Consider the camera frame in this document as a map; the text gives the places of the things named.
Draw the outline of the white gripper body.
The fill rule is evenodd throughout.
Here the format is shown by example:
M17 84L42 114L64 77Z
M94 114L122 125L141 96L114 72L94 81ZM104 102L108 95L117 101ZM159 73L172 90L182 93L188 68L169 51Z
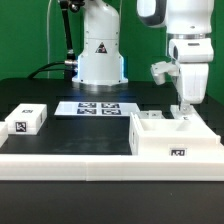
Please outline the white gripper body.
M181 64L175 87L180 101L186 104L200 104L205 96L209 66L206 63Z

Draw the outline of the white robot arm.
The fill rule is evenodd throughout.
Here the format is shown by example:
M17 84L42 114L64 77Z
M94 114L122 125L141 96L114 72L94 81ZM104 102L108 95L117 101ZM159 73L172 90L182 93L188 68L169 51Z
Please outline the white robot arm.
M166 29L166 55L151 66L156 84L170 75L177 90L176 109L189 114L203 101L209 63L215 0L137 0L137 15L148 27ZM78 81L86 85L116 85L123 79L119 55L119 14L102 0L84 2L84 50L78 57Z

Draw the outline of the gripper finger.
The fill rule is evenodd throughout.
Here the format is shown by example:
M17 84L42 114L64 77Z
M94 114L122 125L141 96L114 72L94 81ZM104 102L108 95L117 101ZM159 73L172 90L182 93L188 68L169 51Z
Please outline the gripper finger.
M180 103L180 111L183 114L190 114L192 111L191 105L189 103L186 102L181 102Z

